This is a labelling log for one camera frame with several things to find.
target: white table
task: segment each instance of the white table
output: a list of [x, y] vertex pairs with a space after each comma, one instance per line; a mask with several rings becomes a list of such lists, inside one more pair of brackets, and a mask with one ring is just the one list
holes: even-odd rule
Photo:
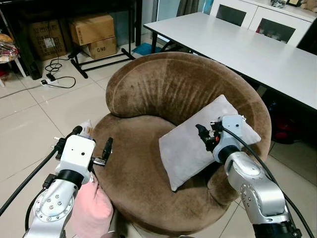
[[317, 109], [317, 56], [201, 12], [144, 25], [260, 83]]

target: cardboard box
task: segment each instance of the cardboard box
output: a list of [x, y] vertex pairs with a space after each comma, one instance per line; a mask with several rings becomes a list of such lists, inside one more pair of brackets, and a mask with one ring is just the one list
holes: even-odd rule
[[115, 37], [104, 39], [88, 44], [83, 51], [90, 55], [94, 60], [117, 53], [117, 44]]
[[29, 36], [41, 60], [67, 54], [57, 20], [30, 24]]
[[82, 46], [114, 37], [113, 18], [110, 15], [90, 15], [71, 20], [73, 42]]

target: black table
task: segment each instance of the black table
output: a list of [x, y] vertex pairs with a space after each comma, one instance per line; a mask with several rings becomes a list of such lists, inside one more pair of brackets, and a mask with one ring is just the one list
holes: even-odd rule
[[52, 18], [76, 17], [96, 12], [118, 12], [132, 9], [136, 12], [136, 46], [141, 43], [142, 0], [0, 0], [0, 10], [7, 21], [8, 28], [20, 50], [20, 56], [29, 75], [35, 80], [42, 77], [42, 69], [36, 64], [30, 48], [25, 22], [29, 13], [38, 13], [37, 21]]

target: round armchair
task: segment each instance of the round armchair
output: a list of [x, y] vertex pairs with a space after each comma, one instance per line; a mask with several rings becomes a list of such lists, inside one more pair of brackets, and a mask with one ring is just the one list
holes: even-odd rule
[[113, 153], [107, 166], [95, 171], [128, 220], [150, 232], [187, 235], [217, 221], [238, 197], [216, 163], [173, 192], [160, 159], [159, 138], [220, 94], [260, 135], [253, 148], [265, 159], [268, 111], [256, 91], [227, 67], [192, 54], [159, 53], [132, 61], [110, 79], [106, 103], [111, 113], [95, 127], [93, 138], [99, 156], [113, 137]]

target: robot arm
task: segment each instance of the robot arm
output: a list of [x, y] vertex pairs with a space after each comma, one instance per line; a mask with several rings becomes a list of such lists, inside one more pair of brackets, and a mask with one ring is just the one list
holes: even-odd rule
[[111, 153], [112, 138], [108, 140], [103, 158], [92, 157], [95, 142], [78, 135], [66, 138], [56, 178], [35, 200], [34, 219], [24, 238], [64, 238], [74, 200], [82, 184], [89, 181], [93, 164], [104, 166]]
[[230, 185], [241, 195], [246, 212], [257, 238], [299, 238], [301, 232], [289, 221], [285, 198], [281, 189], [269, 180], [262, 167], [246, 153], [239, 142], [221, 128], [227, 128], [242, 137], [242, 117], [224, 116], [212, 122], [209, 132], [196, 125], [199, 136], [215, 160], [224, 164]]

